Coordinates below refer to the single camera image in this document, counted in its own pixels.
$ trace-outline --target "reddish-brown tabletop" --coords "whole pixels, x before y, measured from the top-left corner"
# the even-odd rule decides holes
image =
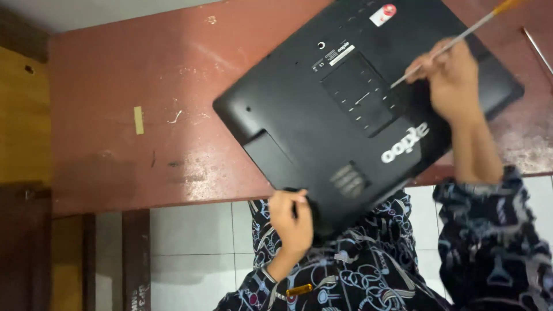
[[[268,196],[269,183],[211,105],[330,2],[230,0],[55,35],[49,63],[54,213]],[[497,4],[445,2],[467,24]],[[552,11],[549,0],[535,0],[478,32],[526,85],[525,97],[492,129],[505,160],[529,174],[553,171],[553,77],[519,28],[526,25],[553,62]],[[143,113],[140,135],[136,106]],[[417,182],[450,173],[446,158]]]

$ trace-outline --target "screwdriver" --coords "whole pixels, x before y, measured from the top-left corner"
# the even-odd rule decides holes
[[[462,34],[460,34],[459,36],[457,36],[456,38],[454,38],[453,40],[451,40],[448,44],[444,45],[443,48],[441,48],[439,51],[437,51],[434,55],[430,56],[431,59],[434,59],[436,58],[437,56],[441,55],[443,52],[449,50],[452,46],[454,46],[455,44],[457,44],[459,41],[463,40],[466,36],[470,35],[471,33],[473,33],[476,29],[480,28],[480,26],[482,26],[483,24],[486,24],[490,19],[492,19],[493,17],[495,17],[496,15],[498,15],[499,13],[501,12],[504,12],[506,11],[507,9],[510,9],[510,8],[513,8],[517,3],[519,3],[520,0],[506,0],[505,2],[503,2],[502,4],[498,5],[495,9],[493,9],[493,11],[491,11],[488,15],[484,16],[484,18],[482,18],[481,20],[479,20],[476,24],[474,24],[472,27],[468,28],[467,30],[465,30]],[[422,67],[422,64],[421,65],[418,65],[415,69],[411,70],[410,72],[407,72],[403,77],[401,77],[398,81],[394,82],[391,86],[390,86],[390,89],[393,89],[394,87],[396,87],[398,84],[400,84],[401,82],[405,81],[405,79],[409,78],[412,74],[414,74],[415,72],[417,72],[420,68]]]

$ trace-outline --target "screw hole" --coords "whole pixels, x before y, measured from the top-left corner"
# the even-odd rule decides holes
[[[29,65],[25,65],[25,71],[31,75],[34,75],[34,69]]]

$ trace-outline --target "person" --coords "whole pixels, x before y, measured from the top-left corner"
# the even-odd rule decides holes
[[[465,42],[430,57],[449,40],[406,71],[422,64],[408,83],[428,80],[452,131],[455,177],[433,197],[443,204],[440,277],[453,304],[419,274],[403,190],[321,247],[311,245],[301,190],[250,203],[254,270],[216,310],[553,310],[549,244],[534,229],[520,173],[496,152],[478,103],[478,65]]]

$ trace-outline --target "white tile floor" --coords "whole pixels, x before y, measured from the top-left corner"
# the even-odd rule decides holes
[[[551,177],[525,179],[530,206],[542,238],[553,241]],[[428,285],[445,294],[438,273],[437,237],[442,223],[432,187],[408,188],[420,272]],[[251,216],[246,202],[151,210],[152,309],[213,310],[251,271]],[[121,214],[97,218],[97,311],[122,310]]]

